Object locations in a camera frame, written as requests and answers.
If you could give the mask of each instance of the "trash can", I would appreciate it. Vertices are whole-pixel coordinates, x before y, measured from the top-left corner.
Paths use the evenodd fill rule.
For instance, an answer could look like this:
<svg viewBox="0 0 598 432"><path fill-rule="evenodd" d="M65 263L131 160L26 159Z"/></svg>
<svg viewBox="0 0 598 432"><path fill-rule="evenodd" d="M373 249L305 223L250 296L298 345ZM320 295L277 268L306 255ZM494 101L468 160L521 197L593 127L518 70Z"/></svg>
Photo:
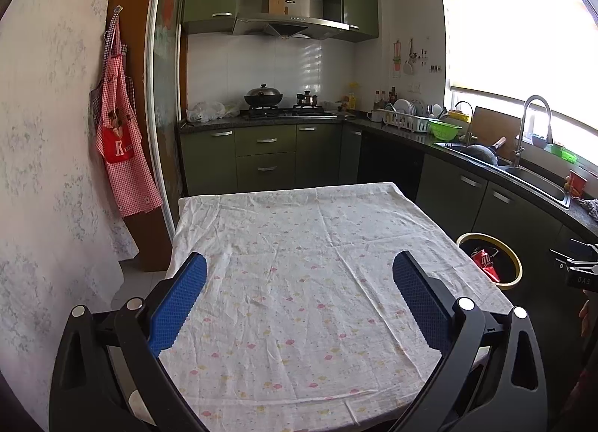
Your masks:
<svg viewBox="0 0 598 432"><path fill-rule="evenodd" d="M500 290L510 290L516 287L521 280L523 275L521 261L515 252L502 241L482 233L465 233L459 236L456 243L470 258L472 254L482 249L490 255L495 253L491 260L500 283L494 281L493 283Z"/></svg>

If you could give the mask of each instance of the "table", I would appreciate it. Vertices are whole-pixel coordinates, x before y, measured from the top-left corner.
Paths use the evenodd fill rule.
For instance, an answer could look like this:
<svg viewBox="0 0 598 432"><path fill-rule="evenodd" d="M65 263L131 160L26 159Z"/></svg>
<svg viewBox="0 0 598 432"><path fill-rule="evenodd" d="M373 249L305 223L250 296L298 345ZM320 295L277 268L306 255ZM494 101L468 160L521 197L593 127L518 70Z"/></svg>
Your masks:
<svg viewBox="0 0 598 432"><path fill-rule="evenodd" d="M211 432L398 418L440 359L393 282L402 250L453 295L511 308L392 183L196 196L179 211L167 278L197 251L208 279L160 360Z"/></svg>

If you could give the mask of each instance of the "drawer handle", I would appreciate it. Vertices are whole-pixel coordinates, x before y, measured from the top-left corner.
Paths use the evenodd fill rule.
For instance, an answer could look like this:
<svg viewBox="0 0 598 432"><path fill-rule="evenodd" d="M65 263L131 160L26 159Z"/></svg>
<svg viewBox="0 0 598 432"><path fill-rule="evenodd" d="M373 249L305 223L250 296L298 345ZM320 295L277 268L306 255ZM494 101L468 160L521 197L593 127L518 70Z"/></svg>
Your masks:
<svg viewBox="0 0 598 432"><path fill-rule="evenodd" d="M503 201L506 204L510 204L511 200L508 197L503 196L502 194L497 193L496 191L492 191L492 195L496 197L499 201Z"/></svg>
<svg viewBox="0 0 598 432"><path fill-rule="evenodd" d="M465 177L464 175L462 175L460 177L460 179L465 182L465 184L469 184L471 185L471 187L481 187L482 184L480 184L479 182L476 181L472 181L471 179L468 179L467 177Z"/></svg>

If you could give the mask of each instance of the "textured wallpaper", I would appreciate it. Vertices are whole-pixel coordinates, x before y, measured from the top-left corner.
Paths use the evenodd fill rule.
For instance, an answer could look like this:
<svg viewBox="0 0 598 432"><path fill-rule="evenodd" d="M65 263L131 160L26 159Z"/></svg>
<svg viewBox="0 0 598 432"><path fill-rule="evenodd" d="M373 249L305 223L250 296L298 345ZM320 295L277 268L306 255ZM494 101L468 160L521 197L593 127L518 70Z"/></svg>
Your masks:
<svg viewBox="0 0 598 432"><path fill-rule="evenodd" d="M46 429L71 307L107 310L138 251L90 124L107 2L13 0L0 21L0 370Z"/></svg>

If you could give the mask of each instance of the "black granite countertop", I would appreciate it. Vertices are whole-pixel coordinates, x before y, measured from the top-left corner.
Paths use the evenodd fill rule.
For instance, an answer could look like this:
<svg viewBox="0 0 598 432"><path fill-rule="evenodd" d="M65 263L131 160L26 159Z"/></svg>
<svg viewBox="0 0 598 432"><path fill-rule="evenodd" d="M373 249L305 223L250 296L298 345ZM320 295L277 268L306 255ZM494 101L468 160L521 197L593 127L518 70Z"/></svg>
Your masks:
<svg viewBox="0 0 598 432"><path fill-rule="evenodd" d="M431 154L434 157L476 174L490 182L494 182L495 184L498 184L508 191L511 191L512 193L517 194L518 196L531 202L535 206L538 206L544 212L550 214L553 218L557 219L571 231L579 235L579 237L584 239L586 242L598 243L598 222L593 220L587 211L578 205L575 200L572 199L569 209L566 209L543 196L541 193L531 189L524 183L514 179L501 169L490 167L482 162L477 162L466 155L460 155L455 151L435 145L438 140L431 135L411 133L409 131L396 128L395 126L387 126L380 122L369 121L368 119L362 119L361 117L355 117L352 114L345 113L342 113L336 118L332 119L318 119L314 117L247 119L246 117L238 116L216 119L206 123L181 122L179 131L181 134L187 134L211 129L243 128L245 126L343 122L351 123L354 126L359 126L362 129L379 134L381 136L392 137L399 142L420 149L424 153ZM524 160L521 161L521 165L525 166Z"/></svg>

